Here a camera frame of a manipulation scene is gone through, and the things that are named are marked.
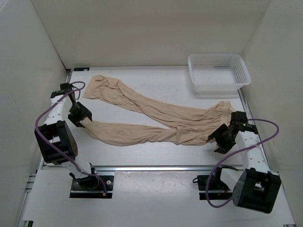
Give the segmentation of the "beige trousers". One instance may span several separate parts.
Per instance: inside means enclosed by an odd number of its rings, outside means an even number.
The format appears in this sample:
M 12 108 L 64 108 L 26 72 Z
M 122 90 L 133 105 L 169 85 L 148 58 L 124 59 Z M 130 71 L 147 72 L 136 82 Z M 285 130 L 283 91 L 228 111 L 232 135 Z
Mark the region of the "beige trousers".
M 234 111 L 229 101 L 220 101 L 208 109 L 160 102 L 137 93 L 119 79 L 101 75 L 92 77 L 83 97 L 99 99 L 123 109 L 144 114 L 165 126 L 161 128 L 82 120 L 86 132 L 91 137 L 120 147 L 146 142 L 204 145 L 216 129 L 230 122 Z

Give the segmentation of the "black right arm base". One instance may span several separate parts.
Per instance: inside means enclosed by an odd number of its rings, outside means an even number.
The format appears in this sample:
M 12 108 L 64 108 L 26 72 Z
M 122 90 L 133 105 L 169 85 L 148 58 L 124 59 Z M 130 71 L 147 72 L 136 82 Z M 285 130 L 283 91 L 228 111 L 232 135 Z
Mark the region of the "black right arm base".
M 198 175 L 192 180 L 192 183 L 197 184 L 199 190 L 199 199 L 201 201 L 206 200 L 205 189 L 208 175 Z M 212 175 L 209 187 L 208 187 L 208 196 L 210 200 L 228 200 L 232 197 L 232 191 L 229 187 L 223 183 L 221 180 L 218 180 L 217 177 Z

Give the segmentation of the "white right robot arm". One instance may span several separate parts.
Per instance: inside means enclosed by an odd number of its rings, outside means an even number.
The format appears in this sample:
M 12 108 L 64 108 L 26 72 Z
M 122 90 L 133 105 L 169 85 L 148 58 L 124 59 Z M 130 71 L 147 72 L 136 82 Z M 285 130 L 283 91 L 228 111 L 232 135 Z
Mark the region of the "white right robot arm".
M 255 142 L 258 130 L 252 120 L 247 118 L 232 119 L 229 126 L 223 124 L 212 135 L 219 146 L 219 153 L 226 154 L 211 170 L 205 185 L 205 197 L 210 206 L 221 208 L 226 205 L 214 205 L 209 197 L 209 185 L 213 179 L 213 185 L 218 189 L 226 186 L 232 191 L 228 201 L 234 206 L 255 210 L 269 214 L 274 206 L 281 186 L 281 179 L 271 172 L 262 159 L 260 145 L 273 139 L 279 133 L 279 126 L 272 122 L 276 132 L 259 142 Z M 239 149 L 230 154 L 227 152 L 234 146 Z M 228 158 L 240 154 L 243 161 L 243 171 L 230 166 L 222 166 Z

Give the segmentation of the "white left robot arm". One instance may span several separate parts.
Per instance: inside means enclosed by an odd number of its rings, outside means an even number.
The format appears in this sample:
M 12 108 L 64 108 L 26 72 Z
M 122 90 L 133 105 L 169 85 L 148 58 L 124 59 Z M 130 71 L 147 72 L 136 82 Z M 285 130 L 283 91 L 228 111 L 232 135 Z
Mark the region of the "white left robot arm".
M 88 189 L 95 189 L 99 177 L 91 163 L 78 157 L 78 146 L 67 124 L 70 109 L 76 104 L 74 94 L 53 92 L 51 107 L 36 119 L 35 137 L 46 163 L 66 168 L 73 179 L 83 179 Z

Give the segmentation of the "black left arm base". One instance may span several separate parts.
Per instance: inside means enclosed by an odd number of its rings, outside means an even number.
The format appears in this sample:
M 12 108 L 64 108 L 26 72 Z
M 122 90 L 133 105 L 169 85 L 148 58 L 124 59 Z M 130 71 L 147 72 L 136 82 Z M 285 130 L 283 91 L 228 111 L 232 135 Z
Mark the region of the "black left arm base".
M 70 198 L 111 199 L 113 196 L 113 175 L 99 176 L 105 184 L 107 192 L 104 192 L 104 185 L 97 177 L 88 176 L 76 179 L 72 173 L 70 176 L 72 177 Z

